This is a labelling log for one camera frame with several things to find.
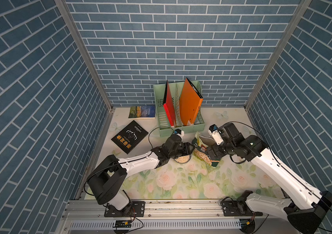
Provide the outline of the blue patterned bowl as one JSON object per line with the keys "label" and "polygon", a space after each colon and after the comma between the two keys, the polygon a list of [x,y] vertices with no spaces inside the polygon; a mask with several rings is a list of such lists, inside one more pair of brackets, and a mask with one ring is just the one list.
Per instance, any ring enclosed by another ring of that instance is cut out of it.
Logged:
{"label": "blue patterned bowl", "polygon": [[187,155],[187,156],[180,156],[175,158],[174,160],[179,163],[179,164],[185,164],[188,163],[191,159],[191,155]]}

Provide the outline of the green oats bag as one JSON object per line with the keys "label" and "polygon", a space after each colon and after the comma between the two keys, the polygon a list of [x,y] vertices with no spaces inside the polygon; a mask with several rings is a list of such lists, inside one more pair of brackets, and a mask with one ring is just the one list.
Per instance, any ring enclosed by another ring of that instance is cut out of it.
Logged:
{"label": "green oats bag", "polygon": [[202,136],[199,134],[199,132],[196,132],[195,137],[192,140],[192,145],[195,147],[192,155],[212,167],[217,167],[220,160],[212,160],[208,155],[208,147],[214,144],[215,141],[213,138]]}

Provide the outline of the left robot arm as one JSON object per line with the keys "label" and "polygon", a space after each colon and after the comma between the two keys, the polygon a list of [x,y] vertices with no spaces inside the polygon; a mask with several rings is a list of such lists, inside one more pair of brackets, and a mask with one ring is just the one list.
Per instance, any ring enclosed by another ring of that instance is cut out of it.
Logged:
{"label": "left robot arm", "polygon": [[122,159],[109,155],[88,176],[86,184],[91,191],[87,194],[95,197],[99,205],[109,204],[121,211],[131,203],[120,190],[127,177],[162,167],[170,159],[190,156],[194,149],[191,143],[183,142],[181,134],[172,134],[164,144],[143,155]]}

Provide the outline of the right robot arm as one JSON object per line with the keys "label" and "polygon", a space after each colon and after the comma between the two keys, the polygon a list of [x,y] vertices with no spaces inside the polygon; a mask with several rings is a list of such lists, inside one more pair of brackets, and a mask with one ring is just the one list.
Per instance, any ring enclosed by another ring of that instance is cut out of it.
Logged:
{"label": "right robot arm", "polygon": [[215,144],[207,148],[208,156],[220,160],[224,156],[238,156],[251,162],[268,175],[286,193],[287,198],[275,199],[246,190],[237,200],[240,211],[261,212],[288,221],[303,234],[313,234],[332,207],[332,193],[321,192],[275,156],[260,137],[243,137],[234,122],[221,127],[215,124],[208,133]]}

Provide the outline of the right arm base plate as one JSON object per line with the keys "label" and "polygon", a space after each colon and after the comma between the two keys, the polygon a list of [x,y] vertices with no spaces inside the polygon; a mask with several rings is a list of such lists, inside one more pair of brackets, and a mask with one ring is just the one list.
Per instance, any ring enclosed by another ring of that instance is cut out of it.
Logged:
{"label": "right arm base plate", "polygon": [[253,212],[246,204],[247,199],[231,199],[226,197],[220,201],[224,216],[263,216],[262,212]]}

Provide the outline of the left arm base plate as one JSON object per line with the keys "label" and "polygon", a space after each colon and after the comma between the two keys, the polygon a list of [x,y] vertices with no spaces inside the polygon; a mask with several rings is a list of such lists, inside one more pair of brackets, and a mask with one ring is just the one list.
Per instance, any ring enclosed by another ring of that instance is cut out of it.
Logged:
{"label": "left arm base plate", "polygon": [[104,217],[143,217],[144,212],[144,201],[131,201],[121,210],[117,210],[113,205],[107,204]]}

